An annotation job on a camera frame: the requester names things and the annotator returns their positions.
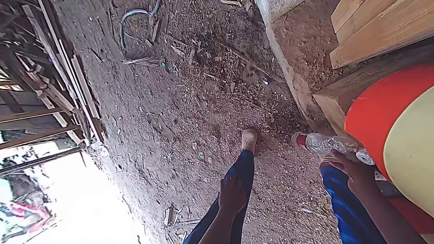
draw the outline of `leg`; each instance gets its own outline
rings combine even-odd
[[[386,244],[361,202],[348,188],[348,176],[328,163],[321,163],[320,171],[332,199],[342,243]]]
[[[246,193],[247,204],[243,210],[235,217],[232,224],[232,231],[230,233],[230,243],[241,243],[241,234],[243,230],[244,218],[246,216],[247,205],[249,204],[250,193],[252,191],[253,174],[255,166],[253,163],[253,152],[243,150],[238,157],[237,161],[232,165],[229,171],[224,176],[235,175],[241,180],[243,184],[243,190]],[[204,236],[205,232],[214,221],[219,210],[218,196],[211,205],[208,212],[202,218],[202,220],[196,225],[193,231],[185,239],[184,244],[197,244]]]

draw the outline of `stacked lumber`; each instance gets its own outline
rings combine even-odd
[[[332,14],[339,46],[333,68],[358,63],[434,35],[433,0],[341,0]]]
[[[11,85],[15,90],[19,87],[36,93],[47,110],[0,115],[0,123],[53,115],[62,129],[3,143],[0,149],[64,132],[76,144],[103,142],[100,115],[79,57],[62,36],[49,0],[37,0],[38,4],[6,2],[0,4],[0,11],[7,10],[13,18],[0,21],[0,70],[10,81],[1,81],[0,89],[7,90]]]

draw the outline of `debris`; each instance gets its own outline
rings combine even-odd
[[[181,56],[182,58],[185,58],[185,53],[181,50],[179,50],[178,48],[176,48],[175,46],[170,46],[172,47],[172,49],[175,51],[176,54],[178,54],[179,56]]]
[[[158,20],[154,26],[154,31],[152,32],[152,39],[151,39],[152,42],[155,42],[155,38],[157,37],[159,27],[160,27],[160,20]]]
[[[237,59],[237,60],[235,61],[235,64],[233,64],[233,68],[234,68],[234,69],[238,68],[238,65],[239,65],[239,64],[240,64],[240,60]]]
[[[148,39],[145,40],[145,43],[146,43],[149,47],[152,47],[152,43],[151,43]]]
[[[161,0],[157,0],[157,3],[155,4],[154,9],[152,10],[152,12],[148,12],[148,11],[143,10],[143,9],[133,9],[133,10],[130,10],[130,11],[126,12],[124,14],[124,16],[122,16],[122,19],[121,19],[121,22],[120,22],[120,28],[119,28],[119,37],[120,37],[120,42],[121,42],[122,49],[125,48],[125,40],[124,40],[124,21],[125,21],[125,19],[128,16],[136,14],[136,13],[145,13],[145,14],[148,14],[148,15],[154,15],[154,14],[156,14],[157,10],[158,10],[158,7],[160,6],[160,1]]]
[[[184,45],[184,46],[188,46],[188,45],[185,44],[184,42],[181,42],[180,40],[174,38],[174,37],[171,36],[171,35],[166,34],[166,38],[169,39],[169,40],[172,40],[172,41],[174,41],[174,42],[176,42],[176,43],[182,44],[182,45]]]
[[[252,6],[252,2],[249,0],[246,2],[246,11],[249,11],[250,7]]]
[[[253,67],[255,67],[255,68],[258,69],[259,71],[261,71],[261,72],[263,72],[264,74],[266,74],[268,77],[273,78],[273,79],[275,79],[275,80],[278,81],[278,82],[281,82],[282,79],[281,79],[280,77],[274,75],[271,71],[266,70],[266,68],[265,68],[264,66],[262,66],[261,64],[256,63],[256,62],[250,60],[249,58],[247,58],[244,54],[240,53],[240,52],[239,52],[238,50],[236,50],[235,48],[230,47],[230,46],[228,46],[227,44],[225,44],[225,43],[223,43],[223,42],[221,42],[221,41],[219,41],[219,40],[217,40],[217,39],[215,39],[215,38],[214,38],[214,40],[215,40],[218,44],[220,44],[220,45],[226,47],[227,49],[231,50],[235,55],[237,55],[238,57],[240,57],[240,58],[241,58],[242,60],[244,60],[246,63],[251,64]]]
[[[124,64],[142,64],[144,66],[150,66],[150,67],[158,67],[160,66],[160,59],[158,57],[144,57],[141,59],[135,59],[135,60],[122,60],[122,63]]]
[[[191,49],[190,54],[188,55],[188,65],[191,65],[193,62],[194,48]]]
[[[173,210],[175,209],[174,205],[171,205],[166,212],[164,213],[164,225],[168,226],[173,223]]]
[[[254,104],[254,103],[251,103],[251,102],[247,101],[246,99],[245,99],[244,101],[247,102],[247,103],[248,103],[249,105],[251,105],[252,107],[257,108],[257,109],[259,109],[259,110],[261,110],[261,111],[264,111],[264,112],[267,112],[267,113],[270,112],[270,111],[266,110],[266,109],[263,108],[263,107],[259,107],[258,105],[256,105],[256,104]]]
[[[200,109],[206,109],[207,108],[207,105],[205,103],[201,102],[197,96],[195,96],[194,99],[196,100],[197,105],[199,106]]]
[[[238,1],[227,1],[227,0],[220,0],[221,3],[226,3],[226,4],[232,4],[232,5],[238,5],[241,7],[241,3]]]
[[[232,92],[233,93],[233,89],[235,88],[235,82],[232,82],[231,84],[230,84],[230,92]]]

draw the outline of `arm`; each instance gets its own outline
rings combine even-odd
[[[220,180],[219,211],[199,244],[228,244],[235,216],[246,206],[241,181],[232,176]]]
[[[353,162],[334,150],[341,162],[330,162],[349,177],[348,187],[360,200],[388,244],[426,244],[407,219],[381,194],[372,166]]]

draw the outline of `wooden post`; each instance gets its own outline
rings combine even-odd
[[[57,134],[64,133],[64,132],[68,132],[68,131],[75,130],[75,129],[78,129],[78,128],[80,128],[80,126],[78,126],[78,125],[71,125],[71,126],[68,126],[68,127],[64,127],[64,128],[61,128],[61,129],[56,129],[56,130],[49,131],[49,132],[44,132],[44,133],[40,133],[40,134],[36,134],[36,135],[29,135],[29,136],[26,136],[24,138],[21,138],[21,139],[15,140],[15,141],[10,141],[10,142],[5,142],[3,144],[0,144],[0,150],[1,149],[12,148],[12,147],[17,147],[19,145],[23,145],[23,144],[26,144],[26,143],[29,143],[29,142],[34,142],[34,141],[37,141],[37,140],[40,140],[40,139],[44,139],[44,138],[47,138],[47,137],[50,137],[50,136],[53,136],[53,135],[57,135]]]
[[[0,115],[0,123],[10,122],[10,121],[15,121],[20,119],[34,118],[34,117],[50,115],[50,114],[60,113],[60,112],[63,112],[63,109],[53,108],[53,109],[46,109],[39,112],[24,112],[24,113]]]

